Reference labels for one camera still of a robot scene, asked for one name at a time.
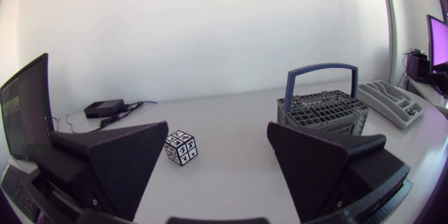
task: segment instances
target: white table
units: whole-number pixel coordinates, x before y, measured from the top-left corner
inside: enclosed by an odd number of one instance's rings
[[[415,80],[409,79],[409,84],[417,90],[423,98],[434,105],[445,115],[448,115],[448,99],[439,94],[431,85],[418,83]]]
[[[308,85],[299,94],[322,90],[349,92],[349,82]],[[424,208],[447,159],[448,122],[424,99],[423,115],[406,129],[371,110],[363,134],[385,134],[386,149],[411,167],[414,186],[387,223],[412,223]],[[266,137],[267,124],[277,120],[276,99],[284,90],[252,92],[207,99],[146,104],[109,128],[166,120],[169,133],[193,135],[199,155],[186,166],[163,151],[134,219],[164,223],[170,216],[201,219],[266,217],[271,223],[299,223],[291,195]],[[98,127],[100,119],[83,113],[69,118],[74,130]],[[62,123],[60,131],[70,132]]]

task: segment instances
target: black cable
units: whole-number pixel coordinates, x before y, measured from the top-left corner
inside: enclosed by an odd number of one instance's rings
[[[79,134],[79,132],[76,132],[76,131],[73,130],[73,125],[71,124],[71,122],[68,121],[68,118],[69,118],[69,115],[66,115],[66,116],[65,116],[65,122],[66,122],[68,125],[70,125],[71,131],[72,131],[73,133],[75,133],[75,134]]]
[[[406,66],[405,66],[405,59],[406,59],[406,56],[407,56],[407,54],[405,54],[405,56],[403,56],[403,60],[401,61],[401,64],[403,64],[403,66],[405,67],[405,70],[403,71],[403,74],[401,75],[401,78],[400,78],[400,80],[398,81],[397,87],[400,87],[401,80],[403,79],[403,76],[406,74],[406,70],[407,70],[407,68],[406,68]]]
[[[56,120],[57,122],[56,131],[59,131],[59,121],[61,120],[61,118],[57,119],[56,117],[52,117],[52,119]]]
[[[135,102],[133,104],[125,104],[125,105],[123,105],[123,106],[127,107],[127,109],[128,109],[127,113],[125,115],[111,117],[111,118],[107,118],[107,119],[102,120],[100,122],[99,128],[92,130],[92,132],[96,132],[96,131],[102,130],[102,129],[104,129],[107,126],[109,126],[109,125],[111,125],[113,123],[118,122],[119,120],[127,117],[130,113],[134,112],[136,109],[138,109],[142,105],[144,105],[144,101],[138,101],[138,102]]]

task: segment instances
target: black device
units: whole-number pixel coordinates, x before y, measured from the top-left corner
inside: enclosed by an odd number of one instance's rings
[[[39,208],[21,184],[22,179],[27,175],[27,172],[9,165],[1,182],[1,187],[22,213],[35,223],[40,212]]]
[[[446,99],[448,97],[448,74],[442,73],[430,73],[429,74],[431,85],[433,88]]]
[[[48,54],[24,66],[0,87],[1,114],[10,154],[32,160],[50,145],[53,129],[48,94]]]
[[[413,50],[407,53],[406,74],[414,81],[429,84],[430,70],[431,63],[428,57],[421,53],[420,50]]]
[[[171,217],[167,224],[269,224],[266,218],[251,218],[242,220],[195,220]]]
[[[405,195],[410,190],[408,182],[403,186],[410,168],[384,150],[384,135],[351,136],[271,122],[267,137],[302,223],[362,222],[399,189],[405,188]],[[394,207],[388,206],[389,213]]]
[[[117,116],[125,102],[123,99],[115,99],[111,101],[97,101],[84,109],[87,118],[103,118]]]
[[[132,221],[167,135],[166,122],[51,132],[24,186],[53,223],[74,223],[87,208]]]

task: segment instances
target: computer monitor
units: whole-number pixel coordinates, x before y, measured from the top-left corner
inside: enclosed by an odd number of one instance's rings
[[[51,132],[24,187],[52,223],[74,223],[86,209],[132,221],[167,135],[166,122]]]
[[[48,147],[53,122],[48,95],[48,54],[37,57],[0,87],[0,105],[10,154],[33,160]]]
[[[448,25],[431,15],[427,15],[426,19],[428,21],[431,69],[444,71],[444,65],[448,63]]]

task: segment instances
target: cube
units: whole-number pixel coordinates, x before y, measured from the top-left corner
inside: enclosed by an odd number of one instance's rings
[[[181,130],[170,134],[165,140],[165,151],[168,158],[180,166],[185,165],[197,156],[195,138]]]

